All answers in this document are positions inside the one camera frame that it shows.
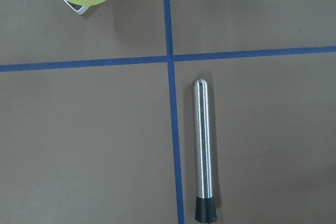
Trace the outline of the steel muddler black tip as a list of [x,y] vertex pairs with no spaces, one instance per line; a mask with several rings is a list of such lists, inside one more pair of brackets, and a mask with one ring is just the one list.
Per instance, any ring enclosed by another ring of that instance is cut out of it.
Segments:
[[214,223],[217,220],[209,119],[208,84],[203,78],[192,83],[194,146],[196,171],[195,220],[199,223]]

